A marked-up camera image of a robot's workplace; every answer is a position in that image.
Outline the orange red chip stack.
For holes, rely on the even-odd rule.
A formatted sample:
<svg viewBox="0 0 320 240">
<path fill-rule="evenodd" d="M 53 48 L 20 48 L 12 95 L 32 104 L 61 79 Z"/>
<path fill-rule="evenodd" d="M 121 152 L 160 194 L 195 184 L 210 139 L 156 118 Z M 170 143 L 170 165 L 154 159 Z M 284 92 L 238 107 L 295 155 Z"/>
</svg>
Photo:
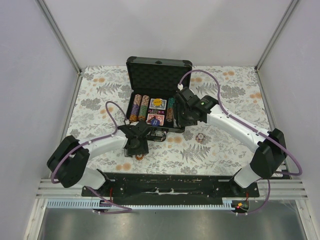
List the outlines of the orange red chip stack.
<svg viewBox="0 0 320 240">
<path fill-rule="evenodd" d="M 136 155 L 136 156 L 135 156 L 135 159 L 136 159 L 137 161 L 141 161 L 143 158 L 144 158 L 144 155 L 143 155 L 143 154 L 140 154 L 140 155 Z"/>
</svg>

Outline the blue round blind button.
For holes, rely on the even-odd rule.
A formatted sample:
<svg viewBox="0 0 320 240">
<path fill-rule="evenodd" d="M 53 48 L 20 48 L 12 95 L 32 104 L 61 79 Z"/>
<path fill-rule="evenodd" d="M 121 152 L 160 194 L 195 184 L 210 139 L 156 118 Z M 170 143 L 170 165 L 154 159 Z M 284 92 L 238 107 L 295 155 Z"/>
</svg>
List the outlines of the blue round blind button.
<svg viewBox="0 0 320 240">
<path fill-rule="evenodd" d="M 160 121 L 157 120 L 157 119 L 153 119 L 152 121 L 150 121 L 150 124 L 151 124 L 152 126 L 157 127 L 157 126 L 160 125 Z"/>
</svg>

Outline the tan blue chip stack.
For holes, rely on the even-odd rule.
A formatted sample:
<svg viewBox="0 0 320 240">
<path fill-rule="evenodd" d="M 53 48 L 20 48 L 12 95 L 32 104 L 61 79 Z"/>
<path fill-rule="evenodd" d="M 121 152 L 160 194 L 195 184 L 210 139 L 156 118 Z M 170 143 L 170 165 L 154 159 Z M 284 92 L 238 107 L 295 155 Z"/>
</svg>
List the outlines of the tan blue chip stack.
<svg viewBox="0 0 320 240">
<path fill-rule="evenodd" d="M 204 139 L 205 139 L 205 135 L 202 134 L 202 133 L 199 133 L 199 134 L 196 136 L 196 138 L 195 138 L 195 140 L 196 140 L 198 143 L 202 143 L 202 142 L 204 141 Z"/>
</svg>

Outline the yellow round blind button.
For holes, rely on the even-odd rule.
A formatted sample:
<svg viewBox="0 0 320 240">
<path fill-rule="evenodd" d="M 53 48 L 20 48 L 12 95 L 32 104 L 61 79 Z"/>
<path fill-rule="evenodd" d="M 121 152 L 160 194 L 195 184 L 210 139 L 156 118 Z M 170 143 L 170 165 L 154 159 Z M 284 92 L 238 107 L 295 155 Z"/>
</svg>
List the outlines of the yellow round blind button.
<svg viewBox="0 0 320 240">
<path fill-rule="evenodd" d="M 160 99 L 160 98 L 155 98 L 155 99 L 153 99 L 152 100 L 152 106 L 153 107 L 161 107 L 162 106 L 162 99 Z"/>
</svg>

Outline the red triangular all-in token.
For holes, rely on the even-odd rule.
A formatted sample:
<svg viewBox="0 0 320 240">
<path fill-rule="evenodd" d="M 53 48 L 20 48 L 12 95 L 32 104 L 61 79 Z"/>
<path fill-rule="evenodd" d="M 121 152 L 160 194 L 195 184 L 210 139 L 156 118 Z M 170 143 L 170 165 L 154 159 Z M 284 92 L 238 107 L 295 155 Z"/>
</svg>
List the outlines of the red triangular all-in token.
<svg viewBox="0 0 320 240">
<path fill-rule="evenodd" d="M 159 119 L 157 118 L 156 115 L 152 115 L 152 116 L 148 119 L 148 121 L 152 121 L 152 120 L 159 120 Z"/>
</svg>

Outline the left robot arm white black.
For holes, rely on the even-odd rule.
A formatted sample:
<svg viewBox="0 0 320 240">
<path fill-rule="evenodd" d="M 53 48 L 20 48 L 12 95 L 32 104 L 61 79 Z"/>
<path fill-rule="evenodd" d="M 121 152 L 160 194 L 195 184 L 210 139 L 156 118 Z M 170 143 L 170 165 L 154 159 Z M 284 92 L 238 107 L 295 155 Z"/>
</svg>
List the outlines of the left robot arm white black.
<svg viewBox="0 0 320 240">
<path fill-rule="evenodd" d="M 69 135 L 47 161 L 51 182 L 70 188 L 76 184 L 90 187 L 103 197 L 110 192 L 108 178 L 99 170 L 87 167 L 92 158 L 123 149 L 125 157 L 141 157 L 149 153 L 147 135 L 152 128 L 144 121 L 121 125 L 114 133 L 86 141 Z"/>
</svg>

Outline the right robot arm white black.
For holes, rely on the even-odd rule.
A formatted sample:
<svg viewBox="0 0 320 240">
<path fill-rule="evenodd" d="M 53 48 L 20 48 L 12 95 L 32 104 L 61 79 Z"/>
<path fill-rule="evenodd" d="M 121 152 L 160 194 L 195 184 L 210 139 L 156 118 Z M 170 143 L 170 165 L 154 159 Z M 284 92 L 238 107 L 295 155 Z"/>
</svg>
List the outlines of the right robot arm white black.
<svg viewBox="0 0 320 240">
<path fill-rule="evenodd" d="M 247 187 L 259 179 L 270 179 L 286 159 L 286 142 L 280 130 L 268 131 L 243 118 L 233 119 L 217 99 L 209 95 L 199 98 L 182 84 L 178 85 L 174 99 L 174 119 L 177 126 L 196 126 L 202 122 L 218 127 L 239 140 L 254 154 L 251 162 L 232 177 L 229 191 L 233 196 L 242 196 Z"/>
</svg>

